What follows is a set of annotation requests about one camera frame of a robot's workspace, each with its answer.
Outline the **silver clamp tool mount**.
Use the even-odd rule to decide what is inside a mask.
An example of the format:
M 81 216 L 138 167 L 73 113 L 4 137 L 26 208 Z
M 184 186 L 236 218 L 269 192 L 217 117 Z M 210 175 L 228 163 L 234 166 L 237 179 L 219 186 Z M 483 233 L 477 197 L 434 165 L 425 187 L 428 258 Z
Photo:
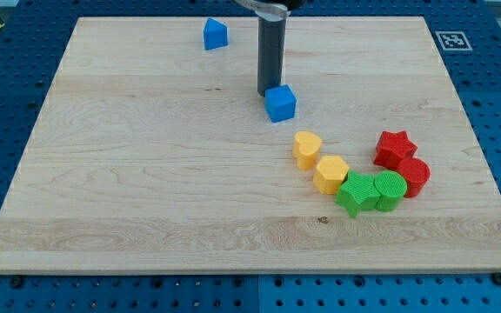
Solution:
M 284 20 L 290 13 L 302 7 L 305 0 L 234 0 L 266 20 Z

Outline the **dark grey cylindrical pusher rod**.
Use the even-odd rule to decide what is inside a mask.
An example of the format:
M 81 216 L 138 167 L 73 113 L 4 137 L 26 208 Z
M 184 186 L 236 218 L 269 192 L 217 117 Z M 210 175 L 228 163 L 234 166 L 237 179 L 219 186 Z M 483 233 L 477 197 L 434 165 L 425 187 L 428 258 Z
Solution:
M 268 89 L 281 84 L 286 20 L 266 13 L 257 15 L 257 92 L 264 97 Z

